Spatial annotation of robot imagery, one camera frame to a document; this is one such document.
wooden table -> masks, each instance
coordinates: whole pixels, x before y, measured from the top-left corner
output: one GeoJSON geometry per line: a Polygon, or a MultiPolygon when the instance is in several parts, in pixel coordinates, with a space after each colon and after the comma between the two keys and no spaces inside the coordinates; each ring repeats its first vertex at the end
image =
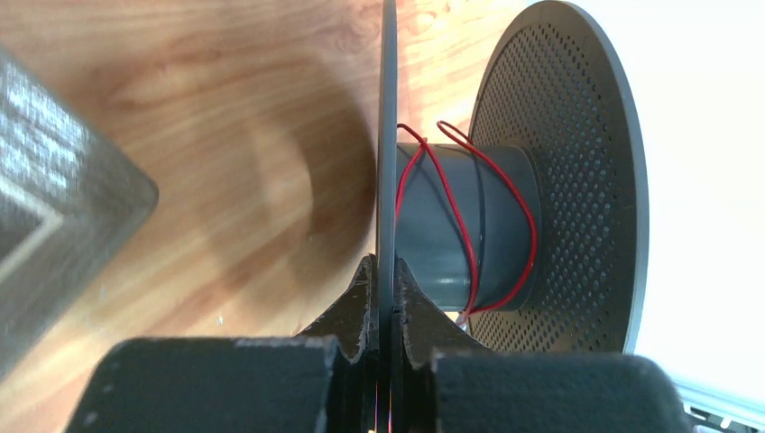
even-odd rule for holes
{"type": "MultiPolygon", "coordinates": [[[[60,431],[131,336],[287,336],[373,250],[380,0],[2,0],[0,43],[159,184],[156,213],[0,383],[60,431]]],[[[399,117],[441,139],[521,0],[399,2],[399,117]]]]}

wooden surface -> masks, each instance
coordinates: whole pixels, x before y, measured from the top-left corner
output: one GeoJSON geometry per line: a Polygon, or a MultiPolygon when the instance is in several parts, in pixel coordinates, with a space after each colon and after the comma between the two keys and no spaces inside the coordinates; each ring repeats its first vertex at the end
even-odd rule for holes
{"type": "MultiPolygon", "coordinates": [[[[399,2],[399,118],[466,128],[522,1],[399,2]]],[[[373,250],[379,0],[2,0],[0,43],[158,183],[135,238],[0,383],[60,431],[131,336],[287,336],[373,250]]]]}

gray cylinder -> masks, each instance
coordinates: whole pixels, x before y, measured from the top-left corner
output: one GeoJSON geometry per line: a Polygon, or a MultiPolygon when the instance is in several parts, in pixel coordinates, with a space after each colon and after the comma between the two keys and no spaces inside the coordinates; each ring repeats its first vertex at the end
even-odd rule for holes
{"type": "MultiPolygon", "coordinates": [[[[529,224],[502,179],[483,161],[453,144],[431,145],[447,175],[465,220],[478,261],[480,285],[475,307],[503,298],[515,286],[529,258],[529,224]]],[[[417,151],[417,144],[399,144],[398,177],[417,151]]],[[[539,196],[534,170],[516,146],[482,147],[513,181],[537,222],[541,237],[539,196]]],[[[438,173],[427,154],[407,179],[396,226],[396,254],[406,261],[420,288],[445,311],[465,307],[470,268],[459,226],[438,173]]],[[[530,295],[536,271],[521,292],[502,310],[519,309],[530,295]]]]}

perforated surface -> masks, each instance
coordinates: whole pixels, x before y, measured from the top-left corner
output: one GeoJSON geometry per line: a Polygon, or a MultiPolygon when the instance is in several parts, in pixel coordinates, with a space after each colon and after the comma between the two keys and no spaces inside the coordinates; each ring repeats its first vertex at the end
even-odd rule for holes
{"type": "Polygon", "coordinates": [[[490,60],[471,135],[479,146],[522,139],[542,212],[529,301],[476,315],[472,335],[513,352],[633,345],[647,253],[647,193],[636,190],[645,189],[645,163],[626,78],[592,19],[552,2],[524,11],[490,60]]]}

red wire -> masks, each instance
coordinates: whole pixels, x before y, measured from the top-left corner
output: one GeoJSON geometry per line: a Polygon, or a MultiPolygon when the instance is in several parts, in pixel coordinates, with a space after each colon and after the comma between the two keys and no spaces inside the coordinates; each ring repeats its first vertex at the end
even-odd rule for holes
{"type": "Polygon", "coordinates": [[[470,267],[470,296],[468,297],[467,305],[465,305],[465,309],[463,313],[460,315],[460,320],[457,322],[458,324],[461,324],[461,322],[464,322],[468,316],[474,313],[482,312],[482,311],[490,311],[493,309],[501,308],[502,306],[510,302],[513,298],[515,298],[518,295],[518,293],[523,288],[523,285],[529,279],[529,276],[531,275],[531,269],[534,266],[534,261],[537,258],[537,242],[538,242],[537,225],[536,225],[536,222],[534,221],[534,216],[531,214],[529,205],[523,199],[521,192],[518,191],[518,189],[512,183],[510,178],[508,178],[507,175],[504,172],[502,172],[502,169],[500,169],[499,166],[497,166],[492,160],[489,159],[489,157],[487,157],[486,155],[484,155],[482,152],[480,152],[478,149],[475,148],[475,144],[470,139],[470,137],[465,135],[462,131],[457,129],[452,124],[445,122],[443,120],[438,121],[436,125],[438,126],[438,129],[440,129],[444,135],[452,139],[455,143],[467,149],[469,152],[471,152],[473,155],[478,157],[481,161],[486,163],[486,165],[488,165],[492,170],[494,170],[497,173],[497,175],[502,179],[502,182],[510,190],[510,192],[515,197],[515,199],[518,201],[518,204],[521,207],[521,211],[523,212],[523,214],[526,217],[526,220],[529,223],[529,230],[531,234],[531,251],[529,252],[529,260],[526,262],[526,266],[523,268],[521,277],[515,283],[515,286],[513,286],[512,290],[510,290],[510,292],[507,295],[505,295],[502,299],[498,300],[497,302],[494,302],[494,304],[487,305],[479,309],[473,309],[473,307],[475,306],[475,298],[478,295],[478,285],[479,285],[478,264],[477,264],[477,261],[475,260],[475,252],[473,251],[473,244],[470,241],[470,235],[467,232],[467,227],[465,225],[465,222],[463,221],[462,215],[459,212],[459,208],[456,205],[456,200],[454,198],[454,195],[452,194],[452,190],[449,187],[449,184],[447,181],[447,176],[444,173],[441,167],[441,164],[438,161],[438,158],[436,157],[436,154],[432,151],[432,149],[428,145],[428,140],[426,140],[425,138],[417,134],[409,126],[405,124],[398,124],[398,127],[407,131],[418,141],[419,148],[415,152],[415,154],[411,157],[406,167],[404,167],[404,171],[401,174],[401,179],[399,180],[399,187],[398,187],[397,195],[396,195],[396,220],[398,220],[399,214],[401,212],[401,203],[403,203],[406,180],[409,177],[411,170],[414,168],[414,164],[417,163],[417,161],[422,156],[422,154],[426,152],[428,156],[430,157],[430,159],[433,161],[433,165],[436,167],[436,172],[438,173],[438,176],[441,179],[441,184],[444,186],[444,191],[447,194],[449,205],[452,207],[452,211],[455,214],[455,219],[457,221],[457,225],[459,226],[459,230],[463,238],[463,245],[465,247],[465,255],[468,261],[468,265],[470,267]],[[457,135],[459,135],[459,137],[452,134],[452,132],[449,130],[454,131],[457,135]]]}
{"type": "Polygon", "coordinates": [[[449,187],[447,175],[444,172],[444,169],[441,167],[441,163],[438,161],[436,154],[430,148],[430,145],[428,144],[428,140],[423,138],[421,135],[417,134],[413,129],[411,129],[406,124],[398,124],[397,126],[403,129],[404,131],[408,132],[409,134],[411,134],[411,136],[418,141],[419,148],[411,157],[406,167],[404,167],[404,171],[401,174],[401,179],[399,180],[399,187],[396,192],[397,194],[396,221],[398,221],[399,213],[401,212],[401,203],[403,203],[403,199],[404,199],[404,189],[406,188],[406,180],[409,177],[412,168],[414,168],[414,164],[417,163],[417,160],[422,156],[422,153],[424,150],[424,152],[428,153],[428,156],[433,161],[433,165],[436,167],[436,172],[438,173],[438,177],[441,179],[441,184],[444,186],[444,191],[447,194],[447,200],[449,201],[449,206],[451,206],[452,212],[454,212],[455,214],[456,223],[459,226],[459,231],[460,231],[460,234],[462,235],[462,241],[463,241],[462,243],[465,248],[465,255],[467,256],[467,263],[470,267],[470,297],[469,297],[469,301],[467,305],[468,307],[471,308],[475,304],[475,296],[478,294],[478,263],[475,259],[475,252],[473,251],[473,243],[470,241],[470,234],[467,231],[467,225],[465,224],[465,221],[462,219],[462,214],[459,212],[459,207],[456,205],[454,194],[452,193],[451,187],[449,187]]]}

